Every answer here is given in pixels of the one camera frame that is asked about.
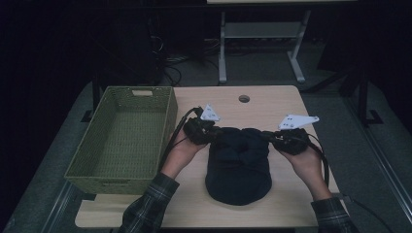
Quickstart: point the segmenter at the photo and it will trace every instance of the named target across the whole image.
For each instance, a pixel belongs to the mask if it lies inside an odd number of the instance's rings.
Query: wooden table
[[[253,127],[276,131],[286,114],[307,116],[294,86],[214,86],[175,88],[179,105],[178,120],[191,108],[210,103],[222,118],[220,127]],[[241,103],[248,95],[249,103]],[[304,127],[316,135],[312,125]],[[247,206],[230,206],[207,193],[208,149],[201,150],[176,179],[181,185],[167,207],[162,227],[306,227],[316,226],[309,190],[294,173],[289,161],[269,145],[272,188],[262,199]],[[339,192],[333,176],[330,190]],[[76,224],[79,227],[119,227],[125,208],[138,196],[97,195],[84,200]]]

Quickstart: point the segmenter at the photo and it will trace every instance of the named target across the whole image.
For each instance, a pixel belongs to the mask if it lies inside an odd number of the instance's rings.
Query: white tag
[[[279,129],[295,129],[305,124],[310,124],[317,121],[319,121],[317,116],[286,115],[286,117],[279,124]]]
[[[202,116],[200,116],[201,119],[203,120],[212,120],[212,121],[219,121],[221,118],[215,113],[215,111],[212,109],[212,106],[210,104],[207,104]]]

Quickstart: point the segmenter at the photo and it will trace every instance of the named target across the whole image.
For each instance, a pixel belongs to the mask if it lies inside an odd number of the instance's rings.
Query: table grommet hole
[[[239,96],[239,101],[242,103],[248,103],[251,101],[251,98],[248,95],[241,95]]]

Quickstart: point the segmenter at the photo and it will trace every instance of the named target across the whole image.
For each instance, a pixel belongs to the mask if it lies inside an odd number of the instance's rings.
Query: hand
[[[204,147],[206,147],[206,144],[196,145],[192,143],[185,132],[181,130],[176,137],[175,146],[167,155],[160,172],[175,179]]]
[[[330,198],[332,195],[322,176],[321,157],[310,147],[300,154],[291,155],[279,151],[292,165],[296,174],[308,186],[314,200]]]

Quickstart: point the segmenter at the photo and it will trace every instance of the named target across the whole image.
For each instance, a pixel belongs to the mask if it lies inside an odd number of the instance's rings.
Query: plaid sleeve
[[[319,232],[359,232],[339,198],[312,202],[312,208],[318,220]]]
[[[173,179],[162,173],[157,174],[143,196],[124,211],[119,233],[156,232],[178,186]]]

